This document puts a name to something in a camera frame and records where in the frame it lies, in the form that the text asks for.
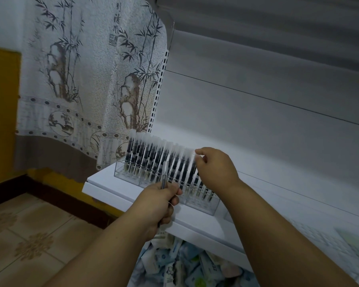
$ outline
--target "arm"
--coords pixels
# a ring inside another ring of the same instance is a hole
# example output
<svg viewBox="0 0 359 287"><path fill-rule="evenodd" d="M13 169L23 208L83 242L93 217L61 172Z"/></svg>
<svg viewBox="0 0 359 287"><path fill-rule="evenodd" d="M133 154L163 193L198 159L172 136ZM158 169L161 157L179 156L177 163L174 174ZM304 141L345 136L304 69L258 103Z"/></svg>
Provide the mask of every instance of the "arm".
<svg viewBox="0 0 359 287"><path fill-rule="evenodd" d="M252 188L231 159L214 148L197 149L201 180L225 204L261 287L358 286Z"/></svg>
<svg viewBox="0 0 359 287"><path fill-rule="evenodd" d="M133 205L45 287L126 286L144 243L157 233L158 222L169 223L179 203L177 184L145 188Z"/></svg>

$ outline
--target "pile of packages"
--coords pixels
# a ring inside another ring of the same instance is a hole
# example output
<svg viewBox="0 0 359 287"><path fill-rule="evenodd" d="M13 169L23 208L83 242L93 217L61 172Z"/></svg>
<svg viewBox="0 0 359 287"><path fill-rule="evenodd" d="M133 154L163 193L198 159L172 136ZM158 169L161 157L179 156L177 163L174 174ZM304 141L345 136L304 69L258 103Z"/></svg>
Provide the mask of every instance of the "pile of packages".
<svg viewBox="0 0 359 287"><path fill-rule="evenodd" d="M164 231L141 250L130 278L164 287L259 287L255 275Z"/></svg>

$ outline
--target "person's right arm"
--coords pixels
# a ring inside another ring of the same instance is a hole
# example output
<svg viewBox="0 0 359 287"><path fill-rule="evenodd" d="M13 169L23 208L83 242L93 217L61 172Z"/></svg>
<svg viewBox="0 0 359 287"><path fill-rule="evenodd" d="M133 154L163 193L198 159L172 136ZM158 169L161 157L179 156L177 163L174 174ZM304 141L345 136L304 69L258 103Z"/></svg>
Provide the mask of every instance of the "person's right arm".
<svg viewBox="0 0 359 287"><path fill-rule="evenodd" d="M230 157L197 149L202 182L225 204L261 287L359 286L295 229L252 188L239 179Z"/></svg>

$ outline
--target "white curtain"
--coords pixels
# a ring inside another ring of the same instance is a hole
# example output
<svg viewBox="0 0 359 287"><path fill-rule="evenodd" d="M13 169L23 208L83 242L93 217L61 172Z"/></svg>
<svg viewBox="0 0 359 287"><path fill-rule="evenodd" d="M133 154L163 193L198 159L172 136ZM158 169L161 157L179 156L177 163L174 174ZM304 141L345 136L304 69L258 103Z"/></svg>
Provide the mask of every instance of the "white curtain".
<svg viewBox="0 0 359 287"><path fill-rule="evenodd" d="M85 181L147 131L167 55L146 0L27 0L15 166Z"/></svg>

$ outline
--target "tile floor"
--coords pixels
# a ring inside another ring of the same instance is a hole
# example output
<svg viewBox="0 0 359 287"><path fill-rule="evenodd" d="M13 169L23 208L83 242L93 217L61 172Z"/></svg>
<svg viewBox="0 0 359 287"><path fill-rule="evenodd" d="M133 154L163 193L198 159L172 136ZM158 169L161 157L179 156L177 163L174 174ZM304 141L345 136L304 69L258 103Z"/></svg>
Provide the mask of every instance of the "tile floor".
<svg viewBox="0 0 359 287"><path fill-rule="evenodd" d="M42 286L101 231L28 193L0 204L0 287Z"/></svg>

